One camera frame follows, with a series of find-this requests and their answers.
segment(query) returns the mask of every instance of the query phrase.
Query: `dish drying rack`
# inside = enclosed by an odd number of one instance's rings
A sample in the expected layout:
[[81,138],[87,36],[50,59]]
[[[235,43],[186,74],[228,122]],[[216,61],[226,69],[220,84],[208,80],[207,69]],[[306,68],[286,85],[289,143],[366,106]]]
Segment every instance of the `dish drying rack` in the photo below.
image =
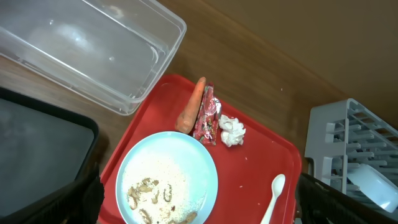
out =
[[398,220],[347,180],[347,170],[368,164],[398,185],[398,131],[354,99],[312,108],[305,157],[313,176],[371,209]]

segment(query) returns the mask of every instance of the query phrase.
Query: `brown wooden surface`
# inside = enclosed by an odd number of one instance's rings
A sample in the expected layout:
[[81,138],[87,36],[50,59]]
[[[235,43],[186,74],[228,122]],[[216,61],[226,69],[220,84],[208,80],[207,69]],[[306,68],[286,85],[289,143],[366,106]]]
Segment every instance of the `brown wooden surface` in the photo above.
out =
[[[167,73],[179,73],[193,82],[206,76],[215,83],[219,98],[293,142],[302,154],[311,108],[347,98],[205,2],[160,2],[188,26]],[[93,160],[100,161],[101,170],[132,120],[3,57],[0,86],[93,118],[101,129]]]
[[398,128],[398,1],[204,1]]

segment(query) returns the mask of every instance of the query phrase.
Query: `white plastic dish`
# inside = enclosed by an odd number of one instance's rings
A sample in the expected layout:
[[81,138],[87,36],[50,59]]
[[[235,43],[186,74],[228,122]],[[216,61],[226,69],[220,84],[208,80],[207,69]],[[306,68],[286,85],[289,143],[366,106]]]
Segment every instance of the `white plastic dish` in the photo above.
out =
[[0,0],[0,55],[122,115],[149,94],[185,31],[155,0]]
[[142,223],[134,216],[127,202],[127,190],[123,190],[123,177],[127,166],[139,164],[148,155],[170,157],[187,177],[189,201],[203,201],[192,224],[206,221],[216,202],[218,176],[216,166],[207,149],[193,137],[166,131],[153,134],[138,142],[125,156],[116,177],[116,202],[123,220],[128,224]]
[[367,164],[348,170],[349,180],[385,211],[392,213],[398,206],[398,187]]

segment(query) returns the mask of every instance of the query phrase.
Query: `plastic storage box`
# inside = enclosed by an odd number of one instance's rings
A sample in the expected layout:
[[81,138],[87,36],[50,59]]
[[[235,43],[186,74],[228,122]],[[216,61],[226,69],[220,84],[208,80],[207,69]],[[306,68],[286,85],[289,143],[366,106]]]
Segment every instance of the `plastic storage box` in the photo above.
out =
[[185,31],[152,0],[0,0],[0,55],[123,115],[151,91]]

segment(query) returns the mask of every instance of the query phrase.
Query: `spoon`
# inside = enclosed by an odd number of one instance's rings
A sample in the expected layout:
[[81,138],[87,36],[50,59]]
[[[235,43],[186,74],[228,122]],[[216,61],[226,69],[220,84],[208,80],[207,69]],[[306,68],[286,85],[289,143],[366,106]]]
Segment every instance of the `spoon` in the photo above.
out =
[[286,177],[284,174],[279,174],[272,181],[271,189],[272,189],[272,198],[269,202],[268,208],[264,217],[261,220],[261,224],[268,224],[271,220],[272,212],[274,211],[275,203],[278,197],[281,195],[282,190],[284,189]]

